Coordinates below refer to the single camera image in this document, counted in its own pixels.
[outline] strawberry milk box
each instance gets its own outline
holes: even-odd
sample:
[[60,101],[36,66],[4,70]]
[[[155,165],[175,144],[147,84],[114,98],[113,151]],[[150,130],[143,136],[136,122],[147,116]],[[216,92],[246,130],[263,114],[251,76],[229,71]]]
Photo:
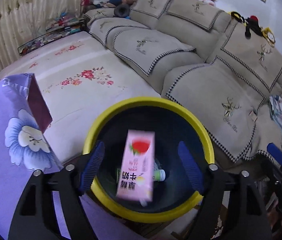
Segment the strawberry milk box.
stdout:
[[117,197],[152,201],[154,132],[129,130],[118,180]]

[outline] beige sofa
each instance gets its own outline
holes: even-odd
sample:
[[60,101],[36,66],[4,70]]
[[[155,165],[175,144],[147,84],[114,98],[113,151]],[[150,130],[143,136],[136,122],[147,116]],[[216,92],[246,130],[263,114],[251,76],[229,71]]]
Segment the beige sofa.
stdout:
[[202,122],[223,169],[259,177],[259,158],[272,159],[267,145],[282,147],[267,105],[282,95],[277,49],[254,32],[246,39],[242,23],[197,0],[137,0],[130,19],[113,16],[88,11],[89,33]]

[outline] metal bolt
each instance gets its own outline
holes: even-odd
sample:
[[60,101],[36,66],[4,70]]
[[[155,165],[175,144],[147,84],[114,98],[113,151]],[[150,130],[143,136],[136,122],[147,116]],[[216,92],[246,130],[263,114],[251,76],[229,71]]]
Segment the metal bolt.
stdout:
[[41,175],[41,173],[42,173],[42,171],[41,170],[35,170],[34,172],[33,172],[33,176],[39,176],[39,175]]
[[74,165],[73,165],[73,164],[69,164],[69,165],[67,165],[67,166],[65,167],[65,169],[66,169],[67,171],[73,171],[73,170],[74,170]]
[[249,173],[247,171],[241,171],[241,174],[243,175],[243,177],[249,177]]
[[210,164],[209,169],[212,171],[216,171],[218,169],[218,166],[216,166],[215,164]]

